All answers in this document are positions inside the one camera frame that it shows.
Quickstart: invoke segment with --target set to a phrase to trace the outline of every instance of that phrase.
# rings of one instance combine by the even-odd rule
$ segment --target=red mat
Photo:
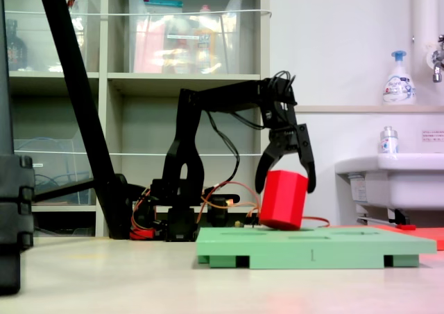
[[[339,227],[361,227],[361,225],[339,226]],[[387,231],[392,231],[392,232],[408,234],[410,236],[417,236],[419,238],[432,239],[436,241],[436,246],[438,250],[444,250],[444,227],[423,227],[409,231],[403,229],[397,229],[396,227],[386,226],[386,225],[371,225],[371,227],[376,227],[378,229],[386,229]]]

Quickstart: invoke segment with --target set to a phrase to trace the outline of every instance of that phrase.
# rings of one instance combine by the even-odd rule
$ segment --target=faucet
[[[439,83],[443,80],[443,75],[441,74],[441,67],[443,66],[444,61],[444,35],[440,35],[438,42],[441,44],[441,50],[440,51],[434,51],[433,53],[433,81],[435,83]]]
[[[434,74],[433,74],[433,81],[435,83],[439,83],[443,80],[443,75],[441,75],[441,61],[435,61],[433,66]]]

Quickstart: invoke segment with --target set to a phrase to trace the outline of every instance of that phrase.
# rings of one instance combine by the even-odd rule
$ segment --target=red cube
[[[259,221],[273,229],[298,230],[302,224],[308,179],[290,171],[269,171]]]

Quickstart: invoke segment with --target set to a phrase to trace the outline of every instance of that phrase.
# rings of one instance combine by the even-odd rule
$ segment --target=clear plastic container
[[[231,0],[227,10],[241,2]],[[150,15],[144,0],[129,4],[130,14],[141,14],[129,19],[129,72],[240,73],[238,12]]]
[[[86,180],[92,176],[80,132],[73,139],[50,137],[15,139],[14,150],[16,155],[26,155],[33,159],[36,192]],[[92,195],[92,190],[86,190],[38,204],[91,205],[95,204],[95,197]]]
[[[97,13],[90,0],[76,0],[71,11],[71,20],[76,32],[83,62],[87,71],[99,70],[99,16],[82,15]],[[25,58],[10,70],[18,71],[55,71],[62,72],[62,67],[54,45],[46,15],[6,13],[6,20],[16,22],[16,37],[25,49]]]

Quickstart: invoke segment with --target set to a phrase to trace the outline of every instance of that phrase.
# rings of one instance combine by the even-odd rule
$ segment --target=blue pump cap
[[[404,51],[396,51],[391,54],[395,58],[395,61],[402,61],[402,58],[406,56],[407,53]]]

